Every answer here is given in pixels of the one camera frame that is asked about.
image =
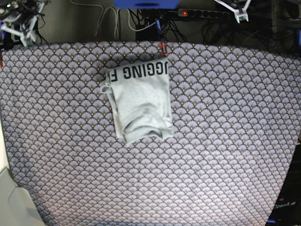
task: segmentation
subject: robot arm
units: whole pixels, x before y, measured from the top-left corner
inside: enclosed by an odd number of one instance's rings
[[[241,7],[236,7],[234,8],[234,6],[236,6],[235,3],[226,3],[226,1],[224,0],[214,0],[217,3],[223,5],[224,7],[226,7],[227,9],[231,10],[234,13],[235,19],[237,20],[238,23],[240,23],[240,21],[246,20],[249,22],[249,15],[247,13],[247,10],[250,6],[250,3],[252,0],[247,0],[245,3],[245,6]]]
[[[0,0],[0,21],[3,23],[1,30],[20,37],[22,44],[27,47],[36,42],[37,35],[33,30],[38,16],[47,1],[37,2],[36,0]]]

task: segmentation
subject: clip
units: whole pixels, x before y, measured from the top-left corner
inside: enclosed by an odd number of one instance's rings
[[[162,34],[162,29],[161,29],[161,24],[160,21],[158,19],[156,19],[156,25],[157,25],[157,31],[158,31],[158,39],[160,41],[160,52],[162,56],[167,56],[168,55],[168,51],[167,51],[167,43],[164,39],[164,36]]]

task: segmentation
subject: white cable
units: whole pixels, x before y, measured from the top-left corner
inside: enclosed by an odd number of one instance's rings
[[[108,7],[108,8],[106,8],[105,11],[103,12],[103,16],[102,16],[101,20],[98,21],[97,32],[96,32],[95,36],[98,34],[98,30],[99,30],[99,28],[100,28],[100,25],[101,25],[102,22],[103,22],[104,15],[105,15],[105,13],[106,13],[109,9],[112,9],[113,12],[114,12],[114,14],[115,14],[115,28],[118,27],[118,20],[117,20],[117,19],[118,19],[118,14],[117,14],[117,12],[116,12],[116,9],[114,9],[113,7]],[[114,31],[114,38],[115,38],[115,39],[118,39],[118,36],[119,36],[119,32],[118,32],[118,31],[117,31],[117,32]]]
[[[144,27],[144,28],[142,28],[142,29],[136,30],[136,29],[134,29],[134,28],[131,27],[131,20],[130,20],[131,13],[130,13],[130,10],[127,9],[127,12],[128,12],[128,26],[129,26],[130,29],[131,29],[132,31],[134,31],[134,32],[141,32],[141,31],[144,31],[144,30],[146,30],[146,29],[148,29],[148,28],[150,28],[150,27],[152,27],[153,25],[156,24],[156,22],[154,22],[154,23],[148,25],[147,27]]]
[[[102,5],[97,5],[97,4],[82,4],[82,3],[76,3],[73,0],[70,0],[70,2],[74,5],[79,5],[79,6],[96,6],[96,7],[100,7],[102,9],[101,14],[99,16],[98,19],[98,23],[97,23],[97,31],[96,34],[98,33],[98,28],[99,28],[99,21],[101,20],[101,18],[103,17],[104,14],[104,7]]]
[[[117,12],[116,12],[116,23],[115,23],[115,29],[114,29],[114,37],[117,39],[119,39],[119,30],[118,30],[118,16],[119,16],[119,12],[120,12],[120,8],[117,9]]]

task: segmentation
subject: white surface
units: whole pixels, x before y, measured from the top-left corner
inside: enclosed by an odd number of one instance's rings
[[[4,144],[4,136],[3,136],[3,130],[2,130],[2,124],[0,120],[0,173],[5,169],[9,169],[5,144]]]
[[[8,169],[0,174],[0,225],[44,226],[28,191],[17,187]]]

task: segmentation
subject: black lettering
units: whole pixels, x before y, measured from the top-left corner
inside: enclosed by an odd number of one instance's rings
[[[168,74],[168,62],[165,62],[165,74]]]
[[[148,70],[148,74],[149,76],[153,76],[155,74],[155,66],[154,64],[147,64],[147,70]]]
[[[111,78],[111,82],[118,81],[116,69],[114,70],[114,74],[110,75],[110,78]]]
[[[156,63],[156,69],[157,69],[158,75],[163,74],[163,64],[161,62]]]
[[[144,76],[146,77],[145,65],[142,65]]]
[[[132,77],[131,70],[130,70],[129,67],[123,68],[123,73],[124,73],[124,78],[125,79],[130,79]]]
[[[136,78],[136,75],[141,78],[142,77],[142,73],[141,73],[141,66],[139,65],[138,68],[139,68],[139,71],[137,69],[136,66],[133,66],[133,78]]]

